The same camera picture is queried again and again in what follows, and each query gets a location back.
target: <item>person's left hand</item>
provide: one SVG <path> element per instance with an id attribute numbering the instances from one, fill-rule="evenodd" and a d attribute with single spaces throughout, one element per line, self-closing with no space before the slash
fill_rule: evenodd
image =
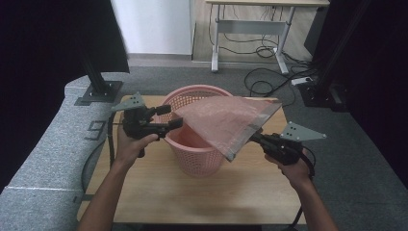
<path id="1" fill-rule="evenodd" d="M 135 163 L 141 150 L 155 141 L 158 136 L 151 134 L 140 140 L 130 138 L 123 131 L 122 120 L 123 113 L 120 115 L 120 124 L 117 127 L 117 151 L 114 164 L 120 165 L 120 167 L 124 167 L 127 170 Z"/>

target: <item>human hand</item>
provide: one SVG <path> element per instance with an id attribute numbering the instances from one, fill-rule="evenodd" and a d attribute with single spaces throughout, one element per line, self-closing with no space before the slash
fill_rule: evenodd
<path id="1" fill-rule="evenodd" d="M 140 152 L 151 142 L 158 138 L 158 135 L 151 134 L 140 140 L 135 140 L 126 135 L 121 124 L 123 113 L 120 115 L 120 124 L 117 127 L 117 151 L 114 165 L 128 170 L 139 157 Z"/>
<path id="2" fill-rule="evenodd" d="M 291 186 L 295 190 L 298 190 L 305 183 L 311 182 L 309 178 L 309 168 L 302 159 L 299 159 L 296 164 L 288 166 L 282 165 L 280 162 L 276 161 L 269 155 L 265 155 L 265 159 L 278 165 L 278 168 L 282 170 L 282 173 L 288 178 Z"/>

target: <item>desk leg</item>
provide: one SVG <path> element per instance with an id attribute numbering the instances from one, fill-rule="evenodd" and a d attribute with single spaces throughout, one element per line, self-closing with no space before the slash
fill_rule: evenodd
<path id="1" fill-rule="evenodd" d="M 219 22 L 219 8 L 220 7 L 221 5 L 217 5 L 216 31 L 214 32 L 216 40 L 213 45 L 213 57 L 211 60 L 211 71 L 213 72 L 218 72 L 218 22 Z"/>
<path id="2" fill-rule="evenodd" d="M 285 45 L 286 38 L 289 33 L 289 29 L 291 28 L 291 25 L 292 25 L 294 10 L 295 10 L 295 7 L 291 7 L 291 10 L 289 11 L 288 20 L 286 21 L 285 28 L 283 29 L 282 38 L 278 44 L 278 47 L 273 48 L 273 51 L 275 52 L 276 60 L 278 61 L 279 67 L 281 68 L 282 74 L 284 75 L 288 74 L 289 71 L 288 71 L 288 68 L 286 67 L 285 60 L 282 56 L 282 51 L 283 51 L 283 46 Z"/>

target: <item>forearm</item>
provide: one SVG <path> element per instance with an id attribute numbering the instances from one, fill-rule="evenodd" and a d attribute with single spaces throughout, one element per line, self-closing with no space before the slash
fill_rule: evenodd
<path id="1" fill-rule="evenodd" d="M 309 230 L 338 230 L 311 181 L 306 181 L 295 189 L 299 196 Z"/>
<path id="2" fill-rule="evenodd" d="M 84 212 L 78 230 L 111 230 L 126 173 L 123 167 L 113 165 Z"/>

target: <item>skin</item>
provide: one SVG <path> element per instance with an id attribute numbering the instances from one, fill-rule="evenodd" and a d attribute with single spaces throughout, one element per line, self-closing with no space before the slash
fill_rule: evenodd
<path id="1" fill-rule="evenodd" d="M 140 151 L 157 138 L 156 134 L 152 134 L 137 141 L 127 137 L 123 127 L 118 126 L 115 161 L 84 212 L 77 230 L 111 230 L 126 174 Z"/>
<path id="2" fill-rule="evenodd" d="M 309 168 L 302 159 L 299 159 L 294 165 L 284 166 L 268 155 L 265 158 L 278 165 L 279 169 L 289 179 L 291 186 L 296 190 L 309 230 L 339 230 L 324 206 L 315 185 L 310 180 Z"/>

